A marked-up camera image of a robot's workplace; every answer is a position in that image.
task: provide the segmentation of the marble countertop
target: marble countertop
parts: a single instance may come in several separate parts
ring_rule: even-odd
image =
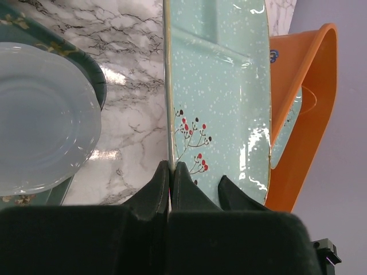
[[[90,54],[107,80],[102,134],[64,205],[121,204],[167,159],[162,0],[8,0]],[[296,0],[266,0],[272,36]]]

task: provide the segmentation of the orange plastic holder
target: orange plastic holder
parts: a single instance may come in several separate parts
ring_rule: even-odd
[[[279,58],[271,65],[271,143],[280,132],[298,89],[303,97],[300,114],[284,153],[271,170],[266,206],[292,211],[333,110],[337,93],[337,28],[270,38]]]

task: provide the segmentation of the floral pattern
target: floral pattern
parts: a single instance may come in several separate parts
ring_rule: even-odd
[[[31,201],[36,197],[36,195],[18,195],[18,196],[5,196],[0,197],[2,202],[14,202],[14,204],[19,206],[30,205]]]
[[[3,25],[18,25],[22,29],[26,30],[26,29],[29,29],[29,26],[25,22],[24,18],[25,18],[24,13],[21,13],[21,17],[18,17],[18,18],[13,18],[10,14],[6,14],[5,15],[5,20],[0,19],[0,24],[3,24]]]
[[[184,111],[180,109],[179,111],[175,110],[175,121],[176,119],[180,119],[180,125],[175,130],[175,149],[177,153],[176,162],[178,162],[183,155],[187,152],[189,148],[200,148],[202,146],[208,146],[212,141],[212,137],[208,136],[205,132],[206,124],[201,124],[199,126],[199,118],[196,117],[195,121],[189,122],[186,117],[184,117]],[[179,148],[177,146],[178,135],[183,137],[183,151],[179,152]],[[198,137],[198,141],[194,142],[193,137]],[[196,156],[193,158],[193,164],[190,167],[188,164],[188,169],[190,175],[194,175],[197,173],[204,173],[209,169],[209,165],[207,161],[204,159],[202,152],[198,152]]]
[[[284,127],[286,127],[287,126],[287,123],[289,123],[289,122],[291,122],[291,119],[295,116],[296,114],[295,114],[295,112],[294,112],[294,110],[293,110],[293,105],[292,105],[292,107],[291,107],[291,109],[289,110],[289,113],[288,113],[288,116],[287,116],[287,118],[286,118],[286,120],[284,121]]]
[[[57,53],[59,56],[65,57],[71,53],[77,53],[79,51],[78,47],[75,47],[73,50],[63,50],[63,45],[66,44],[66,40],[63,40],[62,44],[58,44],[56,42],[51,42],[50,46],[44,45],[42,43],[35,44],[36,47],[45,50],[49,53]]]

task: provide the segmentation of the speckled plate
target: speckled plate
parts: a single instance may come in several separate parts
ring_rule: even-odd
[[[270,61],[263,0],[164,1],[171,169],[185,162],[218,204],[227,175],[264,204],[270,170]]]
[[[284,149],[287,146],[288,140],[296,124],[300,108],[302,106],[302,88],[298,90],[296,97],[294,98],[292,107],[288,113],[287,118],[284,121],[283,128],[280,130],[278,137],[275,140],[273,147],[271,148],[271,168],[274,169],[282,157]]]

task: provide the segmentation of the red berry pattern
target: red berry pattern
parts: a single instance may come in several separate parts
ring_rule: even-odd
[[[199,118],[196,117],[194,121],[189,123],[187,118],[183,117],[184,110],[180,109],[179,111],[175,110],[175,119],[181,119],[181,124],[175,130],[175,146],[177,150],[177,161],[179,161],[188,148],[198,148],[202,146],[207,146],[212,141],[211,136],[206,135],[206,128],[207,125],[204,123],[201,126],[201,129],[198,128]],[[198,142],[193,142],[192,137],[198,133]],[[184,149],[183,152],[179,153],[177,148],[176,139],[178,139],[178,135],[183,136],[184,138]],[[209,165],[207,164],[206,160],[204,159],[203,154],[200,152],[194,157],[194,164],[190,169],[190,175],[194,175],[196,173],[203,173],[209,169]]]

